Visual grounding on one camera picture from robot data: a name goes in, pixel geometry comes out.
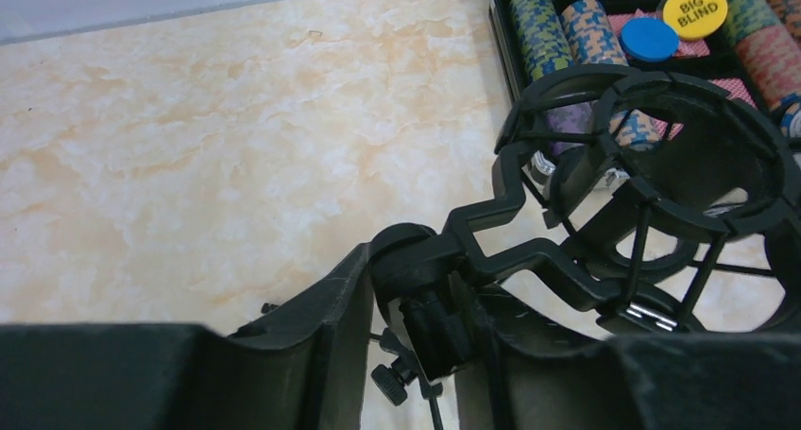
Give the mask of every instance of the stack of poker chips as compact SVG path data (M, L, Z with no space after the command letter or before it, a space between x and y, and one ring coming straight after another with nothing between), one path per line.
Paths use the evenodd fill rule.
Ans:
M606 63L628 66L606 11L598 0L579 0L569 5L560 16L571 54L578 64ZM610 131L618 129L625 113L615 115ZM620 127L619 145L647 150L658 144L660 136L653 120L645 113L633 111Z
M765 0L778 19L801 45L801 0Z
M722 27L729 44L734 45L745 37L781 22L765 0L726 0L728 15Z
M518 34L525 69L535 81L560 69L574 65L571 49L552 0L511 0L512 20ZM590 130L592 108L588 103L558 107L546 111L550 130L584 134ZM551 153L580 146L566 142L551 143Z
M801 115L801 49L765 0L727 0L724 35L785 135Z

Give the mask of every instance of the yellow big blind button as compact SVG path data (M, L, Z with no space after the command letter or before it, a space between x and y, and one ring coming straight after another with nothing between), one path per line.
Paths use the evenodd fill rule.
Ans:
M662 20L682 40L697 41L720 28L727 13L725 0L667 0Z

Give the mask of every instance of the black knob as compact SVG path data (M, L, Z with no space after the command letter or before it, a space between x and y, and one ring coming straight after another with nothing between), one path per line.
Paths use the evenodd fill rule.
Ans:
M370 373L370 378L373 379L378 389L394 406L399 406L409 397L403 380L394 370L387 366L380 365L376 367Z

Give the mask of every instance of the marble surface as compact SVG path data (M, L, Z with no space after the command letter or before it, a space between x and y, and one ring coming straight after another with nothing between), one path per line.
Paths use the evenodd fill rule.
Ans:
M383 227L441 228L489 197L508 96L487 2L288 0L0 47L0 321L230 332ZM480 240L533 235L564 233L532 204ZM757 238L724 257L764 265ZM533 275L508 287L604 335ZM747 329L781 294L716 276L698 312ZM396 409L368 384L363 427L431 425L421 400Z

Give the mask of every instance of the black plastic part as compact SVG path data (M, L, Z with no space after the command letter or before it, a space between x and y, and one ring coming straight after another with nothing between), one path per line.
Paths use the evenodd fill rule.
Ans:
M230 338L188 324L2 326L0 428L359 428L366 258L361 245Z
M801 219L788 217L785 223L765 233L765 254L776 279L785 290L784 300L763 328L765 331L801 331Z
M574 308L597 309L602 314L599 324L615 332L659 328L704 331L703 325L691 315L691 309L711 271L736 269L747 273L747 270L719 265L718 250L703 262L696 262L694 255L699 244L722 245L762 233L769 238L766 246L771 264L785 271L779 282L786 296L760 330L792 328L797 324L793 319L801 290L791 284L790 271L797 271L793 269L797 267L794 259L801 257L801 249L798 243L787 239L801 232L793 209L801 200L801 171L787 141L764 115L741 101L728 100L724 91L696 77L642 73L613 65L581 65L538 80L515 103L496 145L498 159L493 168L493 183L503 193L496 191L495 201L454 210L452 215L459 214L459 219L466 221L482 216L489 220L489 208L513 214L513 208L521 207L524 201L524 197L517 196L522 185L515 182L525 183L520 168L541 146L537 141L547 138L541 135L537 113L565 104L568 95L574 102L598 94L591 138L566 153L546 183L544 194L533 185L526 186L546 210L546 225L562 225L567 229L570 236L559 253L567 254L587 278L575 270L568 272L573 265L564 258L555 264L569 279L558 274L549 278L536 268L531 270ZM658 113L663 119L685 123L685 128L654 151L625 150L612 140L607 127L612 113L631 109ZM580 230L573 227L571 213L612 166L622 167L631 178ZM727 212L706 213L717 199L736 188L748 194L747 201ZM493 222L498 225L507 220ZM616 249L618 243L640 224L638 236L653 227L673 235L677 239L676 250L648 262L642 260L642 246L631 258L621 256ZM780 233L779 227L785 226L788 232ZM489 259L478 251L469 229L459 227L460 222L454 221L446 226L446 231L454 232L466 249L470 259L469 267L462 267L466 281L475 286L502 282L506 272L499 274L499 265L494 262L485 265ZM534 248L538 241L532 241L528 251L539 250L542 255L547 248L544 245ZM493 257L502 258L515 249ZM507 271L530 268L523 251L516 252L515 258L517 267L510 266ZM653 287L686 267L695 267L697 272L682 301ZM759 271L758 275L770 274Z
M395 370L379 365L370 373L370 378L394 406L400 406L409 398L409 394L406 393L406 384Z
M482 347L455 375L462 430L790 430L801 421L798 335L595 342L497 285L457 296Z
M265 302L262 305L262 315L269 314L270 312L274 311L277 308L279 308L277 304L271 304L269 302Z
M379 233L369 274L376 302L400 343L417 354L422 376L437 383L473 356L448 285L460 248L448 236L401 224Z
M473 286L502 282L530 270L570 306L583 311L595 308L620 289L614 284L599 285L553 241L536 238L487 257L475 238L476 232L508 224L520 212L526 200L520 170L534 151L530 142L504 146L492 165L494 198L456 208L448 215L443 233L459 240L467 260L457 270Z

